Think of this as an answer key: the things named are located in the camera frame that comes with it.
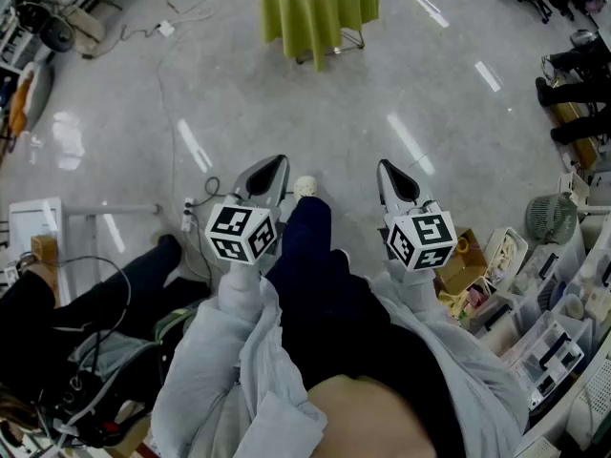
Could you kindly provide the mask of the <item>person's beige top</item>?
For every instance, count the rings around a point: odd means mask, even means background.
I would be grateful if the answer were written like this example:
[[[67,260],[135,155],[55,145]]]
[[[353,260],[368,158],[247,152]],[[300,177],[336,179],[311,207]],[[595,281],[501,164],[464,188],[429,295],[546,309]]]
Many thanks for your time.
[[[369,377],[338,375],[307,395],[327,417],[311,458],[436,458],[411,405],[386,385]]]

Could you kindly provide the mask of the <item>round table with green cloth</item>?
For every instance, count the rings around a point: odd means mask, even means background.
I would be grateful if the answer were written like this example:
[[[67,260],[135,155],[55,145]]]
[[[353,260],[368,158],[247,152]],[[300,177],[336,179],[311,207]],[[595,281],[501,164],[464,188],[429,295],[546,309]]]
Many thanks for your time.
[[[379,16],[379,0],[260,0],[264,43],[280,39],[284,56],[313,57],[317,72],[325,69],[326,51],[342,45],[343,30],[361,33]]]

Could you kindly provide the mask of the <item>person's dark trousers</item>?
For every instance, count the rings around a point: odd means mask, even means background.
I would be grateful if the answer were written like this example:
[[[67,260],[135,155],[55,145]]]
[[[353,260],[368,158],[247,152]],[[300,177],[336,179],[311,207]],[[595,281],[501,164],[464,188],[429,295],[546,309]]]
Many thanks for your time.
[[[340,375],[369,377],[412,405],[438,458],[466,458],[450,390],[424,339],[390,320],[369,283],[332,249],[331,211],[301,198],[266,278],[282,310],[282,346],[312,389]]]

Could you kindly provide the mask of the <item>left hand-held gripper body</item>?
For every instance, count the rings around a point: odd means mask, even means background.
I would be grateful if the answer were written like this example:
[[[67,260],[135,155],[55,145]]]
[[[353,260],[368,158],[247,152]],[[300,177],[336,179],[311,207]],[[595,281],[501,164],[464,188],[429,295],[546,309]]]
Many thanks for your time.
[[[279,206],[225,196],[212,207],[204,235],[219,260],[256,265],[277,252],[281,212]]]

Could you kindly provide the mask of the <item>white power strip with plugs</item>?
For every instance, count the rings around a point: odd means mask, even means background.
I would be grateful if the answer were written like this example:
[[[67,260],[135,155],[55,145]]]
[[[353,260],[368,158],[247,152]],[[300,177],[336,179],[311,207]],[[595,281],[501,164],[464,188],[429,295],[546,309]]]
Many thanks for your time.
[[[193,198],[185,198],[182,206],[181,226],[183,233],[188,234],[193,227],[197,226],[197,216],[194,212],[195,200]]]

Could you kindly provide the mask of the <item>person's left forearm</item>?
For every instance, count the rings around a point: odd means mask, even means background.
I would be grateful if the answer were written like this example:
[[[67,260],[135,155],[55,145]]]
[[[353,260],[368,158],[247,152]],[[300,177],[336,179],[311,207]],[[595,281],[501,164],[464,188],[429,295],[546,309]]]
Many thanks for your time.
[[[233,263],[217,293],[202,302],[185,334],[194,353],[227,350],[235,345],[276,351],[282,347],[277,293],[254,267]]]

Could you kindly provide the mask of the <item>grey bean bag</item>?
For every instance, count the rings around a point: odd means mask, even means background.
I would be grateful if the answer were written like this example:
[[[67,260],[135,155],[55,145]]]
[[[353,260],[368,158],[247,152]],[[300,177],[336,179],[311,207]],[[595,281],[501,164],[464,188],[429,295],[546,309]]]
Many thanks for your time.
[[[27,125],[24,131],[30,132],[44,112],[51,95],[53,88],[53,69],[44,61],[31,61],[20,74],[17,88],[23,83],[28,73],[33,74],[33,80],[30,85],[24,109],[27,118]]]

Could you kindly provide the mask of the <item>white bin with cream items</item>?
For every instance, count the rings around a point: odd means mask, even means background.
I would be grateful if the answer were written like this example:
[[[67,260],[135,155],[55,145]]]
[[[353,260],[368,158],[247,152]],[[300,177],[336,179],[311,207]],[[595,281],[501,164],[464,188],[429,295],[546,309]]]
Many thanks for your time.
[[[528,243],[511,227],[497,228],[484,250],[484,278],[495,289],[507,290],[528,252]]]

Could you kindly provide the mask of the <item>grey-green perforated basket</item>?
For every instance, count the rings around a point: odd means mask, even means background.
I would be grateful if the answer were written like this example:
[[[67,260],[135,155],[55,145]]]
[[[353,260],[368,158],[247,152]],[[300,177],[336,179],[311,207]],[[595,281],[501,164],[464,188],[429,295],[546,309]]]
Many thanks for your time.
[[[526,229],[540,242],[565,244],[578,224],[578,208],[570,194],[557,193],[533,198],[527,205]]]

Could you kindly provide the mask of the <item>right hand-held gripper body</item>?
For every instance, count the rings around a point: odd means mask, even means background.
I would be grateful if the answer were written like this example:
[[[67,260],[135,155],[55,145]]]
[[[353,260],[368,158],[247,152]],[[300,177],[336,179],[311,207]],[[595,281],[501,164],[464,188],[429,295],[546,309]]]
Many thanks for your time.
[[[400,261],[409,272],[445,266],[457,246],[451,214],[436,200],[386,214],[384,221],[389,258]]]

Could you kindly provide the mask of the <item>person's right forearm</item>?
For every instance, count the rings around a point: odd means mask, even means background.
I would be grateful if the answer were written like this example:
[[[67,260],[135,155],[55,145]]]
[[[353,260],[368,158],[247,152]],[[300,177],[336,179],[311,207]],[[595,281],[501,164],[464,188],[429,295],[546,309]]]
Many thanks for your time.
[[[450,316],[448,307],[438,300],[434,271],[411,272],[399,260],[386,261],[385,266],[398,301],[454,351],[465,351],[467,341],[471,343],[473,337],[459,326]]]

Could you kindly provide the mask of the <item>grey standing fan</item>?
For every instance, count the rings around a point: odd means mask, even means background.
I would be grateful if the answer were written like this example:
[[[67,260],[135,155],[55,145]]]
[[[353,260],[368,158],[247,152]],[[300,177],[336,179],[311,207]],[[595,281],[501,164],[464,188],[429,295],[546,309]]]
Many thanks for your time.
[[[53,52],[68,52],[74,47],[74,28],[62,17],[52,15],[38,33],[41,42]]]

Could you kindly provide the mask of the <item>orange cushion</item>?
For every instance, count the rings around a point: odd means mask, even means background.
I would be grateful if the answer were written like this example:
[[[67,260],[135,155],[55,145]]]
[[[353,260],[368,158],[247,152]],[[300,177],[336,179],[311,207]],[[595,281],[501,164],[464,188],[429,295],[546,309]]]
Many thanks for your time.
[[[32,80],[33,74],[28,73],[23,83],[17,88],[11,101],[9,130],[14,137],[19,137],[27,125],[24,109]]]

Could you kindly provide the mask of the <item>white perforated crate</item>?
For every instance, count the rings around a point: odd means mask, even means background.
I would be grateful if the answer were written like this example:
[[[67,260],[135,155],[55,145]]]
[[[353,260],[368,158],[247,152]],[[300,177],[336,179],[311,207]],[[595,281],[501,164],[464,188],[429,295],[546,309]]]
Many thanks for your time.
[[[586,451],[611,423],[611,360],[605,359],[572,404],[566,432]]]

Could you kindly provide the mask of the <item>open cardboard box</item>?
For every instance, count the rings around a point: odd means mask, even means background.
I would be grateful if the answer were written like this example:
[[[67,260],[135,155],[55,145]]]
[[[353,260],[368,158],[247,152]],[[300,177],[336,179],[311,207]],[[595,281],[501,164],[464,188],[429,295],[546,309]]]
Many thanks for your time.
[[[458,237],[452,255],[445,266],[435,270],[434,286],[438,294],[456,296],[468,289],[487,271],[488,264],[483,248],[474,231],[466,227],[456,227]]]

